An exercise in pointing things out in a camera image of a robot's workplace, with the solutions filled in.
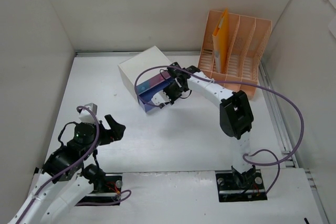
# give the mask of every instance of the screw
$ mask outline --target screw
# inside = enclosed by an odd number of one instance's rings
[[[223,178],[219,178],[217,180],[217,183],[220,185],[220,186],[224,186],[224,179]]]
[[[254,179],[254,181],[255,181],[255,183],[258,184],[258,185],[261,185],[261,184],[263,183],[262,178],[260,178],[260,177],[256,177],[256,178]]]
[[[117,188],[121,188],[122,187],[122,181],[121,180],[117,180],[116,182],[115,182],[115,186],[117,187]]]

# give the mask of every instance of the yellow binder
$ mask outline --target yellow binder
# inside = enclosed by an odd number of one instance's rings
[[[216,70],[218,73],[224,73],[229,47],[229,12],[227,9],[222,13],[218,25],[212,34],[212,40],[215,51]]]

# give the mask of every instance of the white wall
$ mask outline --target white wall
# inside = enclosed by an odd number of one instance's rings
[[[297,157],[311,169],[331,223],[336,223],[336,39],[328,23],[336,10],[324,0],[292,0],[268,45],[266,67],[274,88],[299,106],[306,123]],[[299,135],[295,111],[281,109],[293,143]]]
[[[0,0],[0,223],[45,159],[73,57],[48,0]]]
[[[51,0],[75,49],[200,49],[209,9],[272,19],[289,0]]]

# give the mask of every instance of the folder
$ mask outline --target folder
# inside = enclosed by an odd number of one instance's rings
[[[224,73],[229,47],[229,12],[227,9],[225,9],[219,19],[212,34],[212,40],[215,51],[216,70],[218,73]]]

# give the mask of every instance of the white table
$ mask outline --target white table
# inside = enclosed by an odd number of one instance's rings
[[[117,65],[129,58],[123,53],[75,58],[48,156],[59,147],[57,136],[64,124],[78,121],[76,106],[94,102],[99,119],[111,114],[127,127],[121,141],[98,148],[98,160],[105,172],[123,173],[123,189],[131,189],[132,196],[120,206],[75,207],[62,223],[305,224],[304,218],[322,223],[302,169],[282,169],[267,201],[219,203],[214,171],[228,170],[232,162],[218,109],[194,92],[187,100],[145,114],[121,82]],[[198,62],[195,55],[169,58],[182,67]],[[260,90],[250,104],[255,117],[252,151],[268,148],[281,157],[283,146]],[[69,127],[62,139],[66,142],[72,135]],[[274,161],[268,154],[254,160]],[[266,188],[276,171],[262,169]]]

